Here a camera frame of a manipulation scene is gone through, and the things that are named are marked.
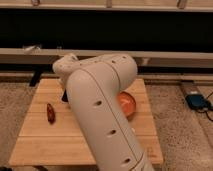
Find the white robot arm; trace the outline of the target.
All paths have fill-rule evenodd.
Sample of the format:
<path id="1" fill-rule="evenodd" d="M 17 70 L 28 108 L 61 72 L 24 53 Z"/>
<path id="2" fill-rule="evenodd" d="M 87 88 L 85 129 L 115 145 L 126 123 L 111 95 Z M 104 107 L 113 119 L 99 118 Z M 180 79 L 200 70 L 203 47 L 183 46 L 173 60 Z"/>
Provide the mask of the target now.
<path id="1" fill-rule="evenodd" d="M 137 76 L 131 56 L 80 60 L 69 54 L 54 62 L 53 71 L 100 171 L 154 171 L 117 101 Z"/>

